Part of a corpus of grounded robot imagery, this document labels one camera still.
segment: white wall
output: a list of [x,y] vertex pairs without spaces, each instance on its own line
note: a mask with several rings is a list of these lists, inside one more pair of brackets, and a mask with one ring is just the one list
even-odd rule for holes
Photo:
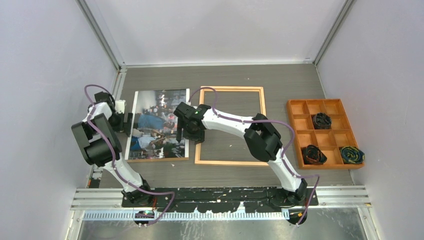
[[341,98],[384,240],[423,239],[424,2],[357,1],[318,66]]
[[345,0],[90,0],[127,65],[312,61]]
[[90,169],[71,125],[116,72],[74,0],[4,1],[0,29],[1,239],[63,239]]

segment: wooden tray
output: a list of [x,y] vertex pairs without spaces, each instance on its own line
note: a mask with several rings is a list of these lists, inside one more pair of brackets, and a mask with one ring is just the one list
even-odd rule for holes
[[[287,101],[290,124],[295,132],[294,148],[300,169],[360,169],[361,164],[344,164],[339,148],[358,144],[340,99],[292,99]],[[312,116],[326,113],[331,117],[331,129],[314,129]],[[327,157],[322,165],[305,164],[301,148],[317,146]]]

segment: gray tabletop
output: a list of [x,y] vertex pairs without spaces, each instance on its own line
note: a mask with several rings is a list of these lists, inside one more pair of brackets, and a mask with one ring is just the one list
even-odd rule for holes
[[[324,93],[312,64],[190,66],[130,68],[123,84],[121,99],[131,111],[135,91],[186,89],[195,91],[200,86],[262,86],[264,88],[266,116],[287,122],[286,102],[289,99],[323,99]],[[220,92],[216,107],[220,111],[254,116],[260,112],[259,95],[254,92]],[[205,94],[205,104],[211,104],[213,93]],[[199,95],[192,100],[198,105]],[[274,125],[281,141],[290,140],[290,132],[282,125]],[[223,161],[256,161],[243,139],[231,134],[208,130],[202,143],[201,159]],[[127,138],[120,135],[125,149]],[[194,164],[195,145],[190,143],[189,160],[130,163],[151,187],[231,187],[277,186],[279,181],[269,167],[212,166]],[[295,169],[298,169],[294,147],[286,152]],[[304,175],[320,174],[320,185],[352,185],[348,170],[299,170]],[[315,179],[307,180],[309,185]],[[101,188],[121,187],[108,172],[100,181]]]

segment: black cable bundle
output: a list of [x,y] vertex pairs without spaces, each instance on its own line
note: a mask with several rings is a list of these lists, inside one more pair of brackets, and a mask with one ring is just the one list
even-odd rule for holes
[[312,117],[312,123],[314,129],[330,129],[331,117],[323,112],[319,112]]
[[302,157],[305,164],[322,165],[327,161],[324,153],[314,145],[302,148]]

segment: photograph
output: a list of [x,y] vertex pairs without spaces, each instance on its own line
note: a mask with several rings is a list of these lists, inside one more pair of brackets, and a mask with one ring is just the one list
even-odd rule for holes
[[125,150],[130,162],[188,160],[189,141],[177,141],[174,111],[187,103],[189,89],[136,91],[132,130]]

